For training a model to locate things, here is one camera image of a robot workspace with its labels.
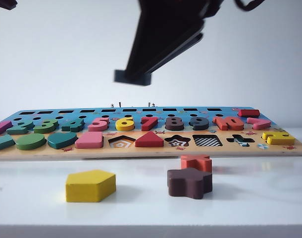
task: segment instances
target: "white background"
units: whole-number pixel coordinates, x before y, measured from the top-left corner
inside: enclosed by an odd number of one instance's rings
[[[204,38],[152,76],[113,82],[139,19],[137,0],[19,0],[0,8],[0,120],[19,110],[251,106],[283,127],[302,126],[302,0],[242,12],[226,0]]]

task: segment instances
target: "yellow pentagon block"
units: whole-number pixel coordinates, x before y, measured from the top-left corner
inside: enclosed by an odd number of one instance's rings
[[[102,170],[70,174],[65,183],[67,202],[100,202],[116,191],[116,175]]]

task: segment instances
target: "wooden block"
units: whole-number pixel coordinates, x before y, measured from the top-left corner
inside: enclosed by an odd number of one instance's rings
[[[103,136],[101,131],[87,131],[75,141],[77,149],[102,148]]]
[[[193,130],[206,130],[209,128],[209,121],[207,118],[193,117],[189,124],[193,127]]]
[[[295,138],[287,132],[265,131],[262,139],[270,145],[294,145]]]
[[[151,130],[157,125],[157,117],[143,117],[141,124],[141,130]]]
[[[62,131],[79,132],[84,128],[84,119],[77,118],[61,126]]]
[[[181,155],[181,169],[186,168],[212,172],[211,159],[209,155]]]
[[[53,133],[48,136],[48,144],[54,149],[61,149],[63,147],[74,144],[77,140],[77,135],[75,132],[68,133]]]
[[[65,191],[67,202],[100,202],[116,191],[116,175],[102,170],[70,174]]]
[[[165,129],[167,129],[167,130],[183,130],[184,123],[181,118],[168,117],[165,120]]]
[[[149,131],[136,140],[136,147],[163,147],[164,141],[154,132]]]
[[[212,120],[213,123],[216,123],[219,129],[221,130],[243,130],[244,129],[244,123],[242,120],[240,120],[237,117],[214,117]]]
[[[91,125],[88,126],[88,131],[103,131],[108,129],[109,118],[95,118]]]
[[[0,136],[0,150],[8,148],[14,144],[15,142],[10,135]]]
[[[260,111],[257,109],[240,109],[238,116],[243,118],[257,118],[260,116]]]
[[[18,125],[8,128],[6,131],[9,135],[27,134],[28,129],[34,127],[32,120],[25,120],[18,123]]]
[[[118,131],[130,131],[135,128],[133,117],[121,118],[116,121],[116,130]]]
[[[202,199],[204,193],[212,191],[212,173],[194,168],[168,170],[167,185],[170,196]]]
[[[33,150],[39,148],[46,143],[44,135],[32,133],[21,136],[16,141],[16,146],[19,150]]]
[[[247,124],[253,124],[252,128],[255,130],[261,130],[271,127],[271,121],[259,118],[247,118]]]
[[[58,121],[56,119],[48,119],[42,122],[41,126],[33,128],[34,133],[45,134],[55,131],[58,127]]]
[[[0,134],[3,134],[10,127],[12,127],[12,123],[10,120],[0,122]]]

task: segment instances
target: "orange cross block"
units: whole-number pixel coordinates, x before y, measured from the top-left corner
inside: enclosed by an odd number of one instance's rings
[[[211,159],[209,155],[182,155],[181,169],[186,168],[195,168],[200,171],[211,172]]]

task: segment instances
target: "yellow puzzle piece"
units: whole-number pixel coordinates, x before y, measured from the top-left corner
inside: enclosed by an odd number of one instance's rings
[[[265,131],[262,139],[270,145],[294,145],[295,138],[287,132]]]
[[[65,183],[67,202],[100,202],[116,191],[116,175],[102,170],[70,174]]]

